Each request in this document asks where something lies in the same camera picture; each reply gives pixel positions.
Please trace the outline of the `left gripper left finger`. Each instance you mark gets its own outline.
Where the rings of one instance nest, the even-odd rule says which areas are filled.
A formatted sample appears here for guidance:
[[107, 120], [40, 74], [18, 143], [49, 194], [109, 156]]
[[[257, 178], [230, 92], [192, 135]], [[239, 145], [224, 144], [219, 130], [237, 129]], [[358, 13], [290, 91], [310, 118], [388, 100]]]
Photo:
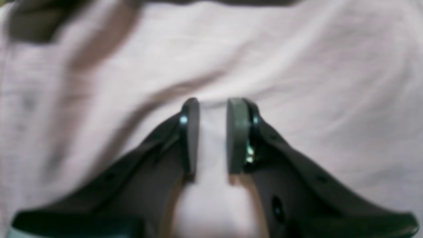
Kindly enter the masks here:
[[19, 212], [13, 238], [156, 238], [172, 194], [195, 175], [200, 104], [188, 99], [136, 148], [79, 190]]

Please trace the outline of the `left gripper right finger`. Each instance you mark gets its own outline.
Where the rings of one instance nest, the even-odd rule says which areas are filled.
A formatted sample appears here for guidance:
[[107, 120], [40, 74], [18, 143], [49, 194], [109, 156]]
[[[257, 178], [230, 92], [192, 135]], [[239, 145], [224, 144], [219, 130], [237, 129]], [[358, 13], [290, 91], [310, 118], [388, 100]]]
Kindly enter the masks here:
[[271, 238], [411, 238], [411, 212], [394, 212], [358, 196], [292, 147], [246, 98], [227, 101], [227, 164], [248, 175]]

